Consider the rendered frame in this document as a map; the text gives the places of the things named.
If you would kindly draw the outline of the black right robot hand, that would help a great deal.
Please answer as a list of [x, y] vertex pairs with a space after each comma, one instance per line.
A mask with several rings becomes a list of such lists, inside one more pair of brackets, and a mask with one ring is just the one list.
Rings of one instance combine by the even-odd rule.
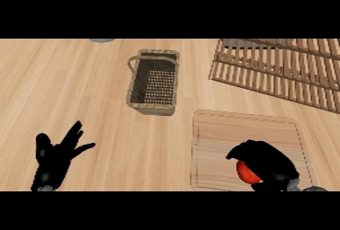
[[298, 179], [293, 161], [264, 141], [248, 139], [230, 149], [226, 158], [244, 161], [262, 179], [251, 185], [254, 191], [285, 191], [290, 180]]

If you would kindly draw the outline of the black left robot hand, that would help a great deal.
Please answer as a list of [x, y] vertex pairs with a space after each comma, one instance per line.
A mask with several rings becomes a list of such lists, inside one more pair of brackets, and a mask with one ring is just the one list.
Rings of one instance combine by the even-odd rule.
[[52, 186], [56, 190], [63, 182], [72, 159], [90, 148], [94, 143], [78, 146], [78, 140], [84, 134], [83, 124], [77, 121], [58, 144], [52, 144], [46, 133], [35, 136], [35, 160], [38, 163], [31, 191], [38, 187]]

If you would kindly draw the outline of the red tomato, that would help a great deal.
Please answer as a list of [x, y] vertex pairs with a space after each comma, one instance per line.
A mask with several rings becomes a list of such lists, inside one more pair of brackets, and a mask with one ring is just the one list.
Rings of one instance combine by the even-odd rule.
[[238, 176], [241, 178], [241, 180], [248, 183], [248, 184], [256, 184], [259, 182], [262, 182], [262, 179], [259, 178], [259, 176], [253, 173], [253, 171], [250, 170], [250, 168], [247, 167], [244, 161], [239, 161], [236, 163], [236, 172], [238, 172]]

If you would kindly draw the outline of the wooden slatted dish rack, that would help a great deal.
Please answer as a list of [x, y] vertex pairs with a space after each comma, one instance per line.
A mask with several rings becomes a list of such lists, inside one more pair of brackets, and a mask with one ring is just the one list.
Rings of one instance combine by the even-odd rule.
[[340, 39], [220, 39], [208, 78], [340, 114]]

